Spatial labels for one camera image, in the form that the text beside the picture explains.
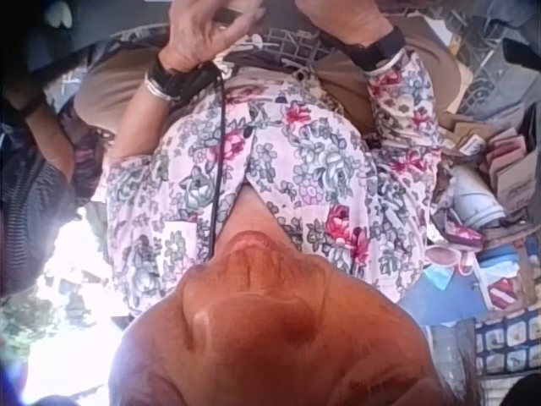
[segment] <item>black wristband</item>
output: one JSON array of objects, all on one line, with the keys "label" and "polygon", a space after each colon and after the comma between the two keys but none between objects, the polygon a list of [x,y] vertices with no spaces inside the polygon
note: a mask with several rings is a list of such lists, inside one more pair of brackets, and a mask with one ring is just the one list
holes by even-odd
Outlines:
[{"label": "black wristband", "polygon": [[164,99],[177,106],[186,105],[204,88],[214,83],[221,71],[212,62],[202,63],[188,73],[166,70],[158,57],[150,67],[146,80],[153,92],[163,95]]},{"label": "black wristband", "polygon": [[332,46],[348,55],[353,63],[365,72],[376,70],[382,63],[392,59],[406,46],[406,39],[398,27],[369,47],[346,45],[333,36],[327,35],[324,38]]}]

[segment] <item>cardboard box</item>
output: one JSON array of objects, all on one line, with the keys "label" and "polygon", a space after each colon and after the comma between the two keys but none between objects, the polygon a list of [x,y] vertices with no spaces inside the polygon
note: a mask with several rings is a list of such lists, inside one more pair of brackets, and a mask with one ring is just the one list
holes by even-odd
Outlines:
[{"label": "cardboard box", "polygon": [[508,212],[528,206],[535,194],[539,150],[536,148],[519,162],[496,176],[496,196]]}]

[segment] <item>patterned fabric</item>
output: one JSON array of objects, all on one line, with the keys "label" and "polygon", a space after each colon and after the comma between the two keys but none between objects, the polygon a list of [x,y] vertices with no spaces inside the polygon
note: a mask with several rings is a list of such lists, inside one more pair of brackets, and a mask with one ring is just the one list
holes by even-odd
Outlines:
[{"label": "patterned fabric", "polygon": [[[536,236],[526,240],[533,281],[541,298],[541,263]],[[509,376],[541,371],[541,302],[499,320],[475,326],[477,369],[481,376]]]},{"label": "patterned fabric", "polygon": [[[219,233],[250,184],[302,252],[325,257],[393,301],[420,276],[440,133],[429,76],[404,52],[369,76],[371,149],[316,79],[241,69],[226,83]],[[209,253],[221,98],[207,89],[152,156],[111,168],[109,253],[134,313]]]}]

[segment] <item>silver bangle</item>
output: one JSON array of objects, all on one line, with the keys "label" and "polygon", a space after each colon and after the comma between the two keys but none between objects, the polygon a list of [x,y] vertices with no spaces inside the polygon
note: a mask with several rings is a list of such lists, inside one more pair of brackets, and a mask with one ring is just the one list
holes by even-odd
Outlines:
[{"label": "silver bangle", "polygon": [[160,89],[158,89],[156,87],[156,85],[154,85],[154,83],[152,83],[152,81],[149,79],[149,74],[148,72],[145,74],[145,86],[146,86],[146,89],[155,97],[159,98],[159,99],[162,99],[162,100],[165,100],[166,102],[173,102],[175,100],[177,100],[177,98],[175,97],[171,97],[169,95],[166,95],[165,93],[163,93],[162,91],[160,91]]}]

